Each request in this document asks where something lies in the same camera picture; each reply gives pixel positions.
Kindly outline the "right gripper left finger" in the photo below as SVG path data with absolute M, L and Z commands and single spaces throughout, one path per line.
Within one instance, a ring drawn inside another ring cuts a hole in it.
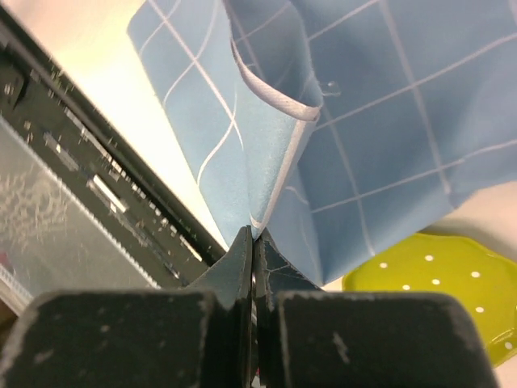
M 252 245 L 184 289 L 46 293 L 19 317 L 1 356 L 4 387 L 248 387 Z

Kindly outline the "blue checkered cloth napkin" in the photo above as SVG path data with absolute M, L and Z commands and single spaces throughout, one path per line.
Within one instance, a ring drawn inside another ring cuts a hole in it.
M 128 35 L 225 243 L 318 284 L 516 178 L 513 1 L 147 1 Z

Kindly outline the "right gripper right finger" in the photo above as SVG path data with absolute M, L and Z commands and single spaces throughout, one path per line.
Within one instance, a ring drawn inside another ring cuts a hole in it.
M 267 387 L 495 387 L 473 320 L 443 293 L 327 293 L 264 232 L 254 243 Z

